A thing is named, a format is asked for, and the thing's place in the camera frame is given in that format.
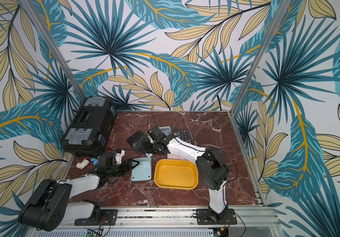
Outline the light blue calculator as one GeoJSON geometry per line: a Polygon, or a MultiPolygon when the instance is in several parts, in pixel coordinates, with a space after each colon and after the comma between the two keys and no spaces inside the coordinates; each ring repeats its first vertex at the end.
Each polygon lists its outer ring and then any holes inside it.
{"type": "Polygon", "coordinates": [[[131,181],[148,181],[152,179],[152,160],[151,158],[133,159],[134,168],[131,171],[131,181]]]}

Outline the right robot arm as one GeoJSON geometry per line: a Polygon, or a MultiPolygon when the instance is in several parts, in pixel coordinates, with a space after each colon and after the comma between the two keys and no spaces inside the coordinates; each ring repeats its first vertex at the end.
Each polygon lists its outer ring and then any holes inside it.
{"type": "Polygon", "coordinates": [[[226,223],[229,207],[226,200],[226,184],[229,168],[217,148],[203,148],[192,145],[174,135],[165,135],[154,127],[145,135],[138,132],[138,140],[133,143],[143,154],[174,154],[193,162],[202,182],[209,189],[209,207],[197,209],[196,216],[201,218],[199,224],[208,221],[213,224],[226,223]]]}

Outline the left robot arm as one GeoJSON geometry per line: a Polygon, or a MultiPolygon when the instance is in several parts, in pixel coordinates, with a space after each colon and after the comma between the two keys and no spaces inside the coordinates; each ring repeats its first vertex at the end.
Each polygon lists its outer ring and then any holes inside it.
{"type": "Polygon", "coordinates": [[[65,180],[43,180],[22,208],[18,222],[38,230],[50,232],[61,223],[99,226],[111,221],[112,211],[103,211],[100,204],[90,200],[69,202],[74,196],[96,190],[110,182],[111,177],[122,177],[139,166],[127,159],[115,164],[114,153],[103,153],[89,173],[65,180]]]}

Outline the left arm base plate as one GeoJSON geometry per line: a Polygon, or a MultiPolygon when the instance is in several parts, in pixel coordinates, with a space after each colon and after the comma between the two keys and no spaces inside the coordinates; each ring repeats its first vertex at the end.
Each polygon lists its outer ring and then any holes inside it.
{"type": "Polygon", "coordinates": [[[77,219],[74,222],[75,226],[114,226],[116,223],[118,210],[117,209],[98,209],[94,210],[91,217],[77,219]]]}

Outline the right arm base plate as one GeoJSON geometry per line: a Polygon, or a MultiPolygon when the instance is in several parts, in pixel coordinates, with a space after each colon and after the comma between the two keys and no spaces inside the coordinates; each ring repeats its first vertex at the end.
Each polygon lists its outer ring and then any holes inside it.
{"type": "Polygon", "coordinates": [[[237,218],[234,209],[226,208],[222,213],[217,214],[212,209],[197,209],[192,214],[197,219],[198,225],[236,225],[237,218]]]}

